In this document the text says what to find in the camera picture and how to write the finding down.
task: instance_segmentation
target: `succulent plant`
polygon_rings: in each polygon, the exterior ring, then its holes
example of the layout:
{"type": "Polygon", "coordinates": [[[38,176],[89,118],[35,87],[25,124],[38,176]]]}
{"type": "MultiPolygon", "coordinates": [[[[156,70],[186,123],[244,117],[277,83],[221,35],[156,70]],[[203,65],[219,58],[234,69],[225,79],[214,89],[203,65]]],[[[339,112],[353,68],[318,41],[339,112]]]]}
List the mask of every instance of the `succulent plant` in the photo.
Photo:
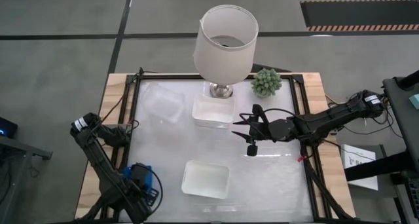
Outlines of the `succulent plant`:
{"type": "Polygon", "coordinates": [[[275,95],[275,91],[282,86],[281,81],[281,76],[275,70],[262,69],[255,75],[251,84],[253,92],[257,96],[265,98],[275,95]]]}

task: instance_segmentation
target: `printed label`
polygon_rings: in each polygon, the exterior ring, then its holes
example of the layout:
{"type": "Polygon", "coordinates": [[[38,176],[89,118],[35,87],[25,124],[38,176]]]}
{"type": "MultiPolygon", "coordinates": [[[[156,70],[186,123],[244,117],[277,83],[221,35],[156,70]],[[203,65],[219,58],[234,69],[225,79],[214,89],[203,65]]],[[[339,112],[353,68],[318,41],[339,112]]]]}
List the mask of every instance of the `printed label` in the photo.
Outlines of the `printed label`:
{"type": "Polygon", "coordinates": [[[375,99],[378,99],[378,97],[377,97],[376,95],[373,95],[373,96],[368,96],[368,97],[366,97],[364,100],[365,100],[366,102],[368,102],[368,101],[375,100],[375,99]]]}
{"type": "Polygon", "coordinates": [[[373,100],[371,103],[376,104],[376,103],[381,103],[380,100],[373,100]]]}
{"type": "Polygon", "coordinates": [[[81,132],[81,128],[82,128],[82,126],[80,125],[79,120],[75,120],[75,121],[74,121],[74,125],[76,125],[77,130],[79,130],[79,132],[81,132]]]}
{"type": "Polygon", "coordinates": [[[83,127],[87,126],[87,123],[84,121],[83,117],[79,118],[79,122],[83,127]]]}

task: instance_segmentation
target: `white label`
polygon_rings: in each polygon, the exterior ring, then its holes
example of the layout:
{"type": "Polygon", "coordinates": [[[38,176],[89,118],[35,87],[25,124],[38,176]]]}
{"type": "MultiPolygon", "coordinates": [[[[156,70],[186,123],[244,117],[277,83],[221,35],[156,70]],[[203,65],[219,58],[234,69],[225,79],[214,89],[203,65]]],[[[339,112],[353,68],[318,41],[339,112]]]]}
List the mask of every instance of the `white label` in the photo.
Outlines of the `white label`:
{"type": "Polygon", "coordinates": [[[364,100],[365,100],[366,102],[368,102],[368,101],[375,100],[375,99],[378,99],[378,97],[377,97],[376,95],[373,95],[373,96],[368,96],[368,97],[366,97],[364,100]]]}
{"type": "MultiPolygon", "coordinates": [[[[345,168],[350,168],[356,165],[365,164],[375,160],[375,153],[353,147],[350,145],[342,145],[342,159],[345,168]]],[[[378,190],[377,177],[368,177],[364,179],[358,179],[356,181],[348,181],[351,185],[357,185],[368,189],[378,190]]]]}
{"type": "Polygon", "coordinates": [[[80,125],[79,120],[75,120],[75,121],[74,121],[74,125],[76,125],[77,130],[79,130],[79,132],[81,132],[81,128],[82,128],[82,126],[80,125]]]}
{"type": "Polygon", "coordinates": [[[83,127],[87,127],[87,123],[84,121],[83,117],[79,118],[79,122],[83,127]]]}
{"type": "Polygon", "coordinates": [[[373,100],[371,103],[376,104],[376,103],[381,103],[380,100],[373,100]]]}

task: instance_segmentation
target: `black floor mat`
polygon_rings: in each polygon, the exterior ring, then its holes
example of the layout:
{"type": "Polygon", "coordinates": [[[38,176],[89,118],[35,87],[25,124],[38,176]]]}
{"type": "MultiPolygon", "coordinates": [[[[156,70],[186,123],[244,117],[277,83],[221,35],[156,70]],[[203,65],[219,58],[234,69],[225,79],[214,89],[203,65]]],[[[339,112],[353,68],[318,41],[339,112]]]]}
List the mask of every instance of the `black floor mat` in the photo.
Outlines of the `black floor mat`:
{"type": "Polygon", "coordinates": [[[400,31],[419,29],[415,0],[303,1],[310,31],[400,31]]]}

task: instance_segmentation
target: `gray floor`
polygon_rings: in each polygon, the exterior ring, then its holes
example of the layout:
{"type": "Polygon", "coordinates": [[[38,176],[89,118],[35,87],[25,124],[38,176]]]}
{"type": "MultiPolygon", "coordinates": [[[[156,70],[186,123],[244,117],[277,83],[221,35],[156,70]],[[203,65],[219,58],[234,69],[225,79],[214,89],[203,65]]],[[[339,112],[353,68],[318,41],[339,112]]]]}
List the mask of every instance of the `gray floor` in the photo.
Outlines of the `gray floor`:
{"type": "MultiPolygon", "coordinates": [[[[132,0],[126,33],[196,32],[209,8],[232,3],[249,9],[261,31],[306,31],[302,0],[132,0]]],[[[0,0],[0,35],[116,33],[125,0],[0,0]]],[[[0,41],[0,116],[20,125],[18,139],[54,151],[34,161],[41,175],[28,176],[14,223],[67,221],[74,216],[86,159],[69,135],[69,124],[97,112],[114,40],[0,41]]],[[[139,66],[158,72],[195,72],[194,39],[125,40],[116,72],[139,66]]],[[[259,38],[255,62],[292,71],[319,71],[328,94],[343,101],[363,89],[380,92],[381,81],[417,70],[417,35],[259,38]]],[[[350,123],[358,132],[379,128],[350,123]]],[[[340,143],[376,145],[387,153],[405,149],[389,130],[370,136],[347,131],[340,143]]],[[[388,198],[354,196],[357,216],[394,220],[388,198]]]]}

